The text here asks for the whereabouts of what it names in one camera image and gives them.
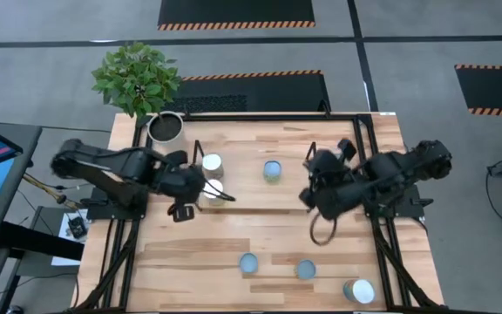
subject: wooden table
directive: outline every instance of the wooden table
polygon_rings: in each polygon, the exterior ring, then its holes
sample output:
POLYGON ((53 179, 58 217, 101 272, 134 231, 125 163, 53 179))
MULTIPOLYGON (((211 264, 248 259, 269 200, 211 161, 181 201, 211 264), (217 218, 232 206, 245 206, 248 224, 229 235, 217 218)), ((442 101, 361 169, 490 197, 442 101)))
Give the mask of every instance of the wooden table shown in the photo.
MULTIPOLYGON (((372 118, 379 149, 403 151, 397 117, 373 113, 372 118)), ((118 114, 109 148, 129 147, 134 129, 134 119, 118 114)), ((334 149, 342 137, 353 140, 350 122, 188 122, 185 129, 190 155, 193 140, 198 139, 205 152, 222 156, 226 172, 223 180, 228 183, 225 190, 238 201, 196 213, 190 222, 174 223, 166 215, 172 200, 150 197, 146 218, 140 226, 129 311, 385 309, 375 244, 363 210, 357 208, 342 215, 336 238, 328 246, 319 247, 309 239, 312 214, 306 214, 297 197, 307 185, 307 173, 301 164, 311 142, 316 141, 318 148, 334 149), (265 188, 266 183, 261 180, 237 181, 237 176, 261 178, 262 164, 271 159, 282 163, 283 179, 279 185, 265 188), (248 251, 259 257, 259 270, 253 275, 242 275, 239 257, 248 251), (295 277, 295 265, 303 258, 315 262, 315 279, 295 277), (374 303, 361 306, 346 300, 343 284, 353 278, 373 283, 374 303)), ((364 144, 369 147, 367 131, 362 133, 364 144)), ((429 297, 442 303, 424 230, 412 220, 397 220, 396 225, 405 267, 429 297)), ((107 227, 106 221, 91 225, 78 274, 81 300, 98 283, 107 227)), ((320 220, 315 234, 327 236, 330 228, 331 224, 320 220)), ((112 304, 118 304, 122 277, 121 270, 112 304)), ((395 302, 400 304, 391 267, 390 280, 395 302)))

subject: concrete floor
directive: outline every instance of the concrete floor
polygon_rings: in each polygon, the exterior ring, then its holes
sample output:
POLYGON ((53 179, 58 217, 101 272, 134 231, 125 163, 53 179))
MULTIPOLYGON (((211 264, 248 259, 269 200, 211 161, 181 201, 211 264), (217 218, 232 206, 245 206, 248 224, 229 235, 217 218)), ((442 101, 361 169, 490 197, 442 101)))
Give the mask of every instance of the concrete floor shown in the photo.
MULTIPOLYGON (((306 30, 158 32, 159 0, 0 0, 0 42, 96 39, 352 36, 343 0, 313 0, 318 27, 306 30)), ((364 36, 502 35, 502 0, 356 0, 364 36)), ((318 69, 335 111, 366 111, 354 44, 227 44, 159 47, 182 75, 318 69)), ((90 70, 115 48, 0 48, 0 121, 108 131, 116 112, 92 92, 90 70)), ((502 42, 366 44, 380 111, 397 112, 404 141, 439 139, 453 154, 446 181, 421 183, 445 302, 502 312, 502 221, 485 196, 485 166, 502 159, 502 117, 468 114, 454 65, 502 65, 502 42)), ((105 147, 108 133, 44 129, 31 174, 58 183, 48 167, 63 140, 105 147)), ((35 205, 53 200, 28 186, 35 205)), ((490 185, 502 212, 502 179, 490 185)), ((85 197, 76 191, 71 197, 85 197)), ((32 215, 20 195, 6 219, 32 215)), ((18 289, 28 313, 61 311, 74 280, 37 280, 18 289)))

